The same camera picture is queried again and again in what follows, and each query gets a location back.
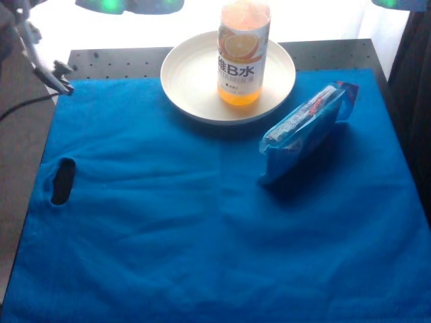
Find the black cable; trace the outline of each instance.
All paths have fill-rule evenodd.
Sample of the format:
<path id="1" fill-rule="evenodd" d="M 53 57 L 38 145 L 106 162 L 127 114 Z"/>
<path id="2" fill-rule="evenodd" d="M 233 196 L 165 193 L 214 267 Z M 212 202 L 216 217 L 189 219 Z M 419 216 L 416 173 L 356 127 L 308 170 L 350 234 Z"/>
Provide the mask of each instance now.
<path id="1" fill-rule="evenodd" d="M 33 104 L 33 103 L 37 103 L 37 102 L 41 102 L 41 101 L 45 101 L 45 100 L 49 100 L 55 96 L 58 96 L 59 93 L 53 93 L 50 94 L 49 96 L 42 96 L 40 98 L 36 98 L 36 99 L 31 99 L 28 101 L 24 101 L 21 102 L 20 104 L 17 104 L 16 106 L 13 106 L 9 109 L 7 109 L 1 116 L 0 116 L 0 122 L 3 121 L 4 119 L 6 119 L 7 116 L 9 116 L 11 113 L 15 112 L 16 110 L 19 110 L 20 108 L 23 108 L 24 106 L 27 106 L 29 104 Z"/>

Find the round plate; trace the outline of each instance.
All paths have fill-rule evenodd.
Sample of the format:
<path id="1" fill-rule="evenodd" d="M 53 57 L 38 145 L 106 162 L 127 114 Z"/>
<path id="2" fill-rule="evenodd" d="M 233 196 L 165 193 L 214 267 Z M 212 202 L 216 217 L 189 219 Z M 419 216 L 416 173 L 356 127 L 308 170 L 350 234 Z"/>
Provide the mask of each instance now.
<path id="1" fill-rule="evenodd" d="M 242 124 L 265 116 L 288 97 L 296 78 L 294 62 L 279 44 L 269 41 L 260 98 L 243 107 L 223 101 L 217 91 L 217 39 L 216 31 L 190 38 L 163 62 L 163 90 L 183 112 L 211 124 Z"/>

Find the black curtain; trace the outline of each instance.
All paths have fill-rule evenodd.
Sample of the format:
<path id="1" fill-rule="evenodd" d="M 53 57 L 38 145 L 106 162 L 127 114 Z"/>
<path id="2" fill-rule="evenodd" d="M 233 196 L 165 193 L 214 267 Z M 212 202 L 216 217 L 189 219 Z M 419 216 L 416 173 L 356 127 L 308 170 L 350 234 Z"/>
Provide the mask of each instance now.
<path id="1" fill-rule="evenodd" d="M 411 13 L 389 87 L 401 117 L 403 150 L 431 224 L 431 12 Z"/>

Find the floor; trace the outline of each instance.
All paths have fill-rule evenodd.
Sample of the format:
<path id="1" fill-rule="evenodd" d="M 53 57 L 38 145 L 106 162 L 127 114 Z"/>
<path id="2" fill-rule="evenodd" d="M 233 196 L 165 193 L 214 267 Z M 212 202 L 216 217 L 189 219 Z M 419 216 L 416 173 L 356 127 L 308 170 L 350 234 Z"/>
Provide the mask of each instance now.
<path id="1" fill-rule="evenodd" d="M 22 44 L 3 61 L 0 113 L 20 102 L 47 95 L 32 73 Z M 55 105 L 52 100 L 26 106 L 0 123 L 0 303 L 9 281 L 15 252 L 42 157 Z"/>

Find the white curtain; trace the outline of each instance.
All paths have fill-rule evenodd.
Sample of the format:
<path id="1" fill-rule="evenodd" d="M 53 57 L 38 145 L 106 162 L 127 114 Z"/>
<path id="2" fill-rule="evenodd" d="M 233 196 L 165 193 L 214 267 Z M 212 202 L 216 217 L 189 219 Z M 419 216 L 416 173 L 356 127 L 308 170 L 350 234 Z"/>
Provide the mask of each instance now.
<path id="1" fill-rule="evenodd" d="M 50 66 L 67 62 L 71 49 L 175 46 L 219 24 L 221 0 L 185 0 L 172 15 L 104 15 L 48 0 L 36 6 L 30 21 L 41 31 L 37 46 Z M 271 5 L 270 38 L 277 42 L 371 38 L 388 77 L 408 11 L 375 6 L 371 0 L 267 0 Z"/>

